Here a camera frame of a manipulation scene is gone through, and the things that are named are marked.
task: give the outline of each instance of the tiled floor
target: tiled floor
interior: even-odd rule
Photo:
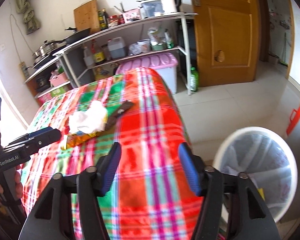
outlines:
[[[199,88],[191,96],[180,80],[174,98],[194,154],[211,163],[223,140],[248,126],[285,137],[291,111],[300,104],[300,92],[285,79],[285,71],[281,65],[260,61],[254,82]],[[277,223],[281,238],[287,239],[299,223],[300,219]]]

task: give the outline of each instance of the crumpled tissue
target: crumpled tissue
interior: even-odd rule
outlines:
[[[69,116],[69,133],[83,132],[91,134],[105,130],[108,111],[100,101],[92,101],[90,108],[77,111]]]

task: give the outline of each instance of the chocolate bar wrapper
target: chocolate bar wrapper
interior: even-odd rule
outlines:
[[[67,150],[77,145],[80,145],[93,137],[100,136],[101,133],[102,132],[94,132],[86,134],[83,132],[77,132],[73,134],[64,135],[61,144],[61,150]]]

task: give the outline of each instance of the human hand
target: human hand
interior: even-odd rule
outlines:
[[[22,184],[21,184],[21,175],[19,172],[16,171],[14,175],[14,181],[16,183],[16,196],[17,198],[22,198]],[[3,188],[0,185],[0,194],[3,194]]]

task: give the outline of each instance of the green bottle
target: green bottle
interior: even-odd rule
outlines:
[[[191,74],[190,74],[191,91],[197,91],[198,86],[199,86],[199,73],[195,70],[195,67],[191,66]]]

